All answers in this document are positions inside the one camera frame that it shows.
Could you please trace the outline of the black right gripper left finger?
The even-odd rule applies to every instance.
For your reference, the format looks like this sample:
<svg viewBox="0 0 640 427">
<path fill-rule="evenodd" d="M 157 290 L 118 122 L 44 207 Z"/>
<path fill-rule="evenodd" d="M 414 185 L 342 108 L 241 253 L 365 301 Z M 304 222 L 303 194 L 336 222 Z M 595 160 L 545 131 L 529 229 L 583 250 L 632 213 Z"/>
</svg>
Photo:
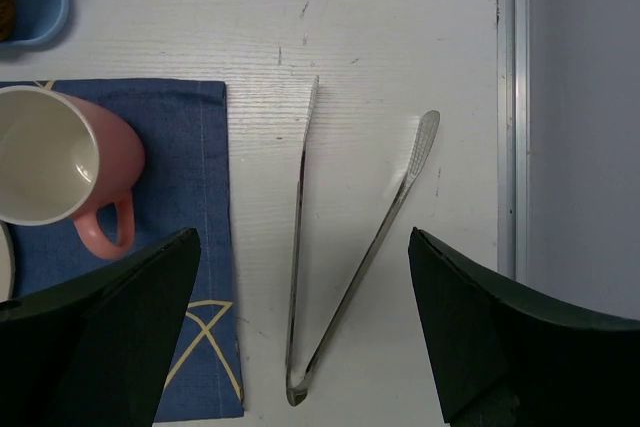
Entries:
<svg viewBox="0 0 640 427">
<path fill-rule="evenodd" d="M 185 228 L 3 302 L 2 425 L 152 425 L 199 262 Z"/>
</svg>

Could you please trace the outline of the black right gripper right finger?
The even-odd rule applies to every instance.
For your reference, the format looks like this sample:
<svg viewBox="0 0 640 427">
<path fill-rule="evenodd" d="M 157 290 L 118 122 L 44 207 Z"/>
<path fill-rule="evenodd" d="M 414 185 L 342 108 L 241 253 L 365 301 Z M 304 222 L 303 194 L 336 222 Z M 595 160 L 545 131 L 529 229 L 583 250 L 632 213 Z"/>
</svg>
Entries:
<svg viewBox="0 0 640 427">
<path fill-rule="evenodd" d="M 638 425 L 638 321 L 542 294 L 423 230 L 408 255 L 446 424 Z"/>
</svg>

